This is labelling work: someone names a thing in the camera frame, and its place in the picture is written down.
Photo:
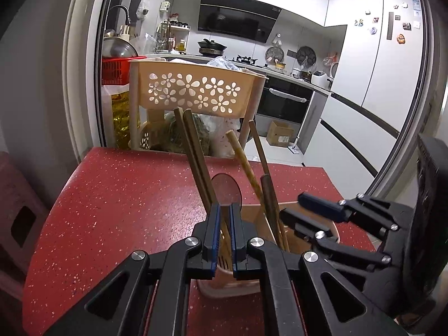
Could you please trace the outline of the pink plastic stool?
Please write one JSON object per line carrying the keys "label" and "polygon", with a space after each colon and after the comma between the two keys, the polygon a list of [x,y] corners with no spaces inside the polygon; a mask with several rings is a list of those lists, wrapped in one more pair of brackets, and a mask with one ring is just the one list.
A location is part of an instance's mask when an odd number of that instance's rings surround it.
{"label": "pink plastic stool", "polygon": [[1,153],[1,315],[19,324],[24,286],[49,214],[10,155]]}

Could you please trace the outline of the black kitchen faucet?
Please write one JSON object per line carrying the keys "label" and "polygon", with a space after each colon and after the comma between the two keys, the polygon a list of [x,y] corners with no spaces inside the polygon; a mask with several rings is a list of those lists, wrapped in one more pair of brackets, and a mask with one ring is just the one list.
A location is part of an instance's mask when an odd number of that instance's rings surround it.
{"label": "black kitchen faucet", "polygon": [[130,31],[130,15],[125,5],[115,4],[106,16],[104,36],[126,36]]}

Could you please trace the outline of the black range hood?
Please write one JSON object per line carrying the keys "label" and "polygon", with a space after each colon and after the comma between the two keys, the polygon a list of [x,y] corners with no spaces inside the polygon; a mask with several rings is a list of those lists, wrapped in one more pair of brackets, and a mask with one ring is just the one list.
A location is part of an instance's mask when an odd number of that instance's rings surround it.
{"label": "black range hood", "polygon": [[200,0],[200,31],[265,43],[281,8],[257,0]]}

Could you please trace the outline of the black built-in oven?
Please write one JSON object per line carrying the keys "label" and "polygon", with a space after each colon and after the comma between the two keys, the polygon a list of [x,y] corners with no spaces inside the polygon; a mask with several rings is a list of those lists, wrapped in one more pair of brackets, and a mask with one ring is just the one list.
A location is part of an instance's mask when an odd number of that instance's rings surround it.
{"label": "black built-in oven", "polygon": [[310,88],[267,76],[257,113],[301,124],[313,93]]}

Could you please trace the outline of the cardboard box on floor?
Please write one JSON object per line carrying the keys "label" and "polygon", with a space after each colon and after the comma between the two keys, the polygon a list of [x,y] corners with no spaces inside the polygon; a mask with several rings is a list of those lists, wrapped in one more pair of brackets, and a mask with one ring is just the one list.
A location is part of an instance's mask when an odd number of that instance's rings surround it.
{"label": "cardboard box on floor", "polygon": [[272,121],[267,132],[267,142],[271,146],[287,147],[293,138],[294,129],[283,122]]}

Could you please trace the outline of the beige utensil holder caddy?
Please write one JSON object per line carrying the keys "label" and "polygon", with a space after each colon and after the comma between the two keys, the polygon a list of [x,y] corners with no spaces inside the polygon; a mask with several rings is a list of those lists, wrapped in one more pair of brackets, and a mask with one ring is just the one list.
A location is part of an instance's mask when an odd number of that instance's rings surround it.
{"label": "beige utensil holder caddy", "polygon": [[[222,221],[228,229],[228,234],[222,234],[215,277],[209,281],[198,280],[199,291],[211,299],[259,293],[259,280],[246,278],[239,280],[234,277],[234,272],[239,272],[238,269],[249,272],[248,241],[253,237],[261,237],[264,242],[270,241],[276,245],[268,220],[259,204],[242,205],[240,210],[234,206],[221,206],[220,209]],[[339,243],[339,232],[331,220],[303,209],[297,202],[281,202],[279,209],[292,209],[324,224],[331,230],[336,242]],[[295,236],[291,228],[284,225],[284,229],[292,253],[302,254],[311,248],[309,243]]]}

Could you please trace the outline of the black wok on stove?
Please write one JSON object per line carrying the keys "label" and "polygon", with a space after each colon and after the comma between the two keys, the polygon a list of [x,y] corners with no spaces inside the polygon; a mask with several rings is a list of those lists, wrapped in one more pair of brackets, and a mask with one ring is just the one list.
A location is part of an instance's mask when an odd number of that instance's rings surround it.
{"label": "black wok on stove", "polygon": [[224,51],[227,49],[223,44],[217,43],[214,40],[203,39],[198,42],[199,53],[204,56],[217,57],[223,56]]}

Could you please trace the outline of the carved wooden chopstick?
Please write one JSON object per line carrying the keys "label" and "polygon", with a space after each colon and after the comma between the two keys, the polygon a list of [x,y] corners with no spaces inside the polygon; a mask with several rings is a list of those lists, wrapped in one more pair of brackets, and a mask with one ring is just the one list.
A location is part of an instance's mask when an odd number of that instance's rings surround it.
{"label": "carved wooden chopstick", "polygon": [[255,177],[255,174],[254,174],[252,168],[251,168],[251,165],[244,153],[244,150],[241,147],[239,139],[236,137],[234,130],[228,130],[225,133],[225,136],[227,137],[228,142],[232,146],[232,148],[235,152],[235,157],[238,160],[240,166],[242,167],[257,199],[259,200],[259,203],[263,206],[264,201],[263,201],[262,189],[261,189],[260,185],[258,184],[258,181]]}

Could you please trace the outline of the bamboo chopstick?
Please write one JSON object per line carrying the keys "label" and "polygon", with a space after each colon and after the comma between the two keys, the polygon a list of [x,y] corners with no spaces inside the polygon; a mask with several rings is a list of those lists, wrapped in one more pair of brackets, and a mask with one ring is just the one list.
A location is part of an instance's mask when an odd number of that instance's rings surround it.
{"label": "bamboo chopstick", "polygon": [[196,184],[196,187],[197,187],[197,190],[199,192],[200,198],[201,198],[202,203],[204,205],[205,211],[206,211],[207,215],[209,215],[209,211],[210,211],[210,208],[211,208],[211,202],[209,200],[209,197],[207,195],[206,187],[205,187],[204,182],[202,180],[202,177],[200,175],[199,166],[198,166],[198,164],[196,162],[196,158],[195,158],[194,153],[192,151],[192,146],[191,146],[191,143],[190,143],[190,140],[189,140],[187,127],[185,126],[184,119],[183,119],[184,112],[183,112],[182,108],[178,107],[178,108],[174,109],[174,113],[175,113],[176,124],[177,124],[177,127],[178,127],[179,132],[180,132],[182,145],[183,145],[183,148],[185,150],[186,156],[188,157],[189,166],[191,168],[191,172],[192,172],[193,177],[194,177],[194,182]]}
{"label": "bamboo chopstick", "polygon": [[211,204],[218,204],[218,198],[216,196],[216,192],[213,188],[211,177],[209,176],[209,171],[207,168],[207,164],[205,161],[204,152],[202,150],[199,136],[197,133],[196,125],[194,124],[194,116],[191,109],[186,109],[183,114],[184,123],[186,128],[188,129],[188,135],[190,137],[190,141],[194,150],[194,155],[196,156],[196,161],[200,169],[200,175],[204,182],[208,199]]}

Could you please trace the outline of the plain wooden chopstick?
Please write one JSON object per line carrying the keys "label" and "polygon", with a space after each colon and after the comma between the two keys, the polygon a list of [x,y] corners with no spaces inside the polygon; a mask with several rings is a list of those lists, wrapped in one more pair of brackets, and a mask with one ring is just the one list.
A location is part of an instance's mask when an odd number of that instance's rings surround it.
{"label": "plain wooden chopstick", "polygon": [[289,243],[286,237],[286,232],[279,219],[279,203],[276,198],[276,193],[273,186],[273,181],[270,175],[270,169],[267,163],[266,156],[260,141],[260,137],[257,132],[256,124],[254,120],[249,121],[249,127],[251,135],[254,138],[255,146],[257,148],[258,157],[263,168],[263,176],[260,178],[262,191],[264,195],[264,201],[267,205],[267,220],[273,231],[277,245],[286,251],[289,251]]}

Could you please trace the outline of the beige flower-pattern storage cart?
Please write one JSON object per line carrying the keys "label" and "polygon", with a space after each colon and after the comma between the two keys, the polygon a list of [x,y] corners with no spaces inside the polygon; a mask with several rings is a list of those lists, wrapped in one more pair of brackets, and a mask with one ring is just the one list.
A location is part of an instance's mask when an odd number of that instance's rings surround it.
{"label": "beige flower-pattern storage cart", "polygon": [[241,118],[239,142],[245,146],[267,77],[246,68],[239,71],[189,62],[139,59],[130,62],[130,148],[141,148],[139,109],[148,113],[176,108],[221,118]]}

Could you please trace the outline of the white refrigerator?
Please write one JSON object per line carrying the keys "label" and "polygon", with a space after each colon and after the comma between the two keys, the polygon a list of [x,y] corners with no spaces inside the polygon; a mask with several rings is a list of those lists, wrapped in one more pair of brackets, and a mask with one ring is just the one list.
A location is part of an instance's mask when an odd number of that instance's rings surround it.
{"label": "white refrigerator", "polygon": [[304,164],[339,193],[366,192],[386,165],[414,100],[424,52],[420,0],[352,0],[331,93]]}

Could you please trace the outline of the red plastic basket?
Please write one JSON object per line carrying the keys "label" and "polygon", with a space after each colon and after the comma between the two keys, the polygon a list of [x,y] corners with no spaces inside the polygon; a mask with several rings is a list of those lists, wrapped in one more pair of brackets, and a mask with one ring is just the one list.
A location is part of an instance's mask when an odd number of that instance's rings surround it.
{"label": "red plastic basket", "polygon": [[124,86],[129,83],[130,63],[145,59],[145,56],[130,58],[103,58],[102,85]]}

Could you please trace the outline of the yellow foil bag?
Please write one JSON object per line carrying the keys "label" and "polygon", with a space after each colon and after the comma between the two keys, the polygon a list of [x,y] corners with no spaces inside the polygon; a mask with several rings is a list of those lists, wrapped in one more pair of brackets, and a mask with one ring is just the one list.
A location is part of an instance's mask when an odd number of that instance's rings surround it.
{"label": "yellow foil bag", "polygon": [[112,95],[112,120],[115,146],[121,150],[128,149],[129,130],[129,92]]}

